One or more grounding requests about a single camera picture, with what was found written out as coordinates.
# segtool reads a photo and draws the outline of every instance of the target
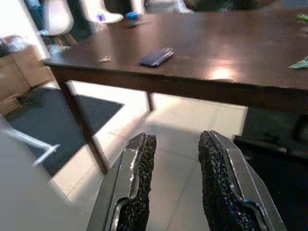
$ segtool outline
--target white tile floor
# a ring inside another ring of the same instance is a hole
[[[144,92],[81,82],[73,85],[77,94],[125,105],[96,134],[111,165],[130,138],[144,131],[156,135],[147,230],[208,230],[197,160],[199,136],[208,129],[229,138],[240,135],[246,108],[154,94],[156,110],[149,114]],[[102,180],[89,148],[84,146],[51,181],[63,191],[65,201],[89,220]]]

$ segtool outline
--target chair leg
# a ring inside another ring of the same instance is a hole
[[[54,42],[62,49],[64,47],[63,41],[61,40],[60,36],[56,36],[54,38]]]
[[[152,97],[152,93],[151,92],[146,92],[146,97],[148,100],[148,106],[150,109],[150,112],[154,111],[154,102],[153,102],[153,97]]]
[[[70,33],[67,33],[64,36],[70,46],[74,46],[78,44],[76,39]]]

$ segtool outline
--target tabletop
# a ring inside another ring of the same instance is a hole
[[[305,100],[308,70],[289,68],[308,55],[308,34],[301,30],[305,25],[298,13],[308,10],[144,15],[140,20],[149,23],[135,28],[127,28],[125,20],[110,25],[45,64],[167,81],[293,90]],[[174,56],[160,67],[139,65],[142,57],[164,47],[172,47]],[[104,55],[112,61],[100,63]]]

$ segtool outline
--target blue phone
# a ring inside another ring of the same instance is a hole
[[[167,58],[173,55],[172,48],[163,48],[161,50],[154,51],[140,60],[140,65],[157,67]]]

